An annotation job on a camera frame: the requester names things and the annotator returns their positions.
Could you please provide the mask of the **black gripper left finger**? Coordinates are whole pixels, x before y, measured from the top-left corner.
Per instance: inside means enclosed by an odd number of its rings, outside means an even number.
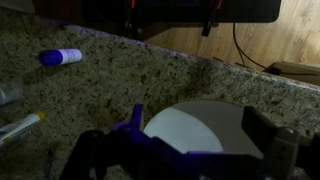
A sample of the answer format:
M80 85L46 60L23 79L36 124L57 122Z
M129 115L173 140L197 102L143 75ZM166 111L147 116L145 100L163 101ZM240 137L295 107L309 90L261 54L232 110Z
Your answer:
M144 105L143 104L135 104L132 110L131 118L128 121L118 122L116 123L112 129L118 130L121 126L131 125L139 130L144 128Z

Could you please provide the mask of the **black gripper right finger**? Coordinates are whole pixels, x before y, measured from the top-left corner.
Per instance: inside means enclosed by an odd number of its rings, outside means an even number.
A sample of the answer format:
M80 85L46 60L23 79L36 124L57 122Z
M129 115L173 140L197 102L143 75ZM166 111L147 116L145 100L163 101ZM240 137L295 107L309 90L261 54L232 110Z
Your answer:
M253 106L244 108L241 128L262 154L277 131L277 127Z

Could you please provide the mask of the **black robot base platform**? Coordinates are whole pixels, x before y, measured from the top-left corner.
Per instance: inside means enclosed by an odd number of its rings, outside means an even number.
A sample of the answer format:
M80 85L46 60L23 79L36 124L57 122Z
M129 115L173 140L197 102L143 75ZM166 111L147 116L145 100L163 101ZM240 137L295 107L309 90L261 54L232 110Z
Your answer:
M153 23L271 23L282 0L81 0L83 18L124 28Z

